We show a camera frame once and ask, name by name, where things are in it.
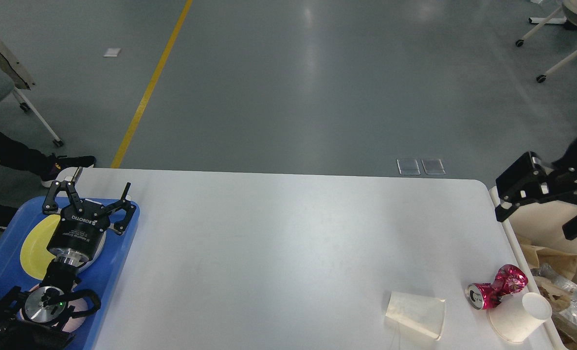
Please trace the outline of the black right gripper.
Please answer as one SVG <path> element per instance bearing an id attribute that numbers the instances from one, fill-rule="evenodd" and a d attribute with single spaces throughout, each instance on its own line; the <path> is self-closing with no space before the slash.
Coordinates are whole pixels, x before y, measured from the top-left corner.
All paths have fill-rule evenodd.
<path id="1" fill-rule="evenodd" d="M 518 208 L 533 203 L 560 201 L 577 206 L 577 137 L 553 166 L 529 151 L 497 177 L 497 221 L 503 222 Z M 562 225 L 562 231 L 569 241 L 577 238 L 577 215 Z"/>

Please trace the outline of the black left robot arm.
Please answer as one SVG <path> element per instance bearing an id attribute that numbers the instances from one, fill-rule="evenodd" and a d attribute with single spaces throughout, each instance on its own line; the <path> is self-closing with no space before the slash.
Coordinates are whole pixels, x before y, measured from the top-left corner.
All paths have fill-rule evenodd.
<path id="1" fill-rule="evenodd" d="M 18 209 L 0 240 L 0 350 L 90 350 L 139 220 L 119 199 L 83 198 L 81 168 Z"/>

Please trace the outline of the red object under arm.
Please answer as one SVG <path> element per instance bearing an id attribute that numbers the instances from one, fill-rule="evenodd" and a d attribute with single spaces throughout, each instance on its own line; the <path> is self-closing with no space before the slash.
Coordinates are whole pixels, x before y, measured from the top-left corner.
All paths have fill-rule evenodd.
<path id="1" fill-rule="evenodd" d="M 491 283 L 471 283 L 466 287 L 466 300 L 476 310 L 496 308 L 506 295 L 521 292 L 528 284 L 528 277 L 519 267 L 504 264 L 498 269 Z"/>

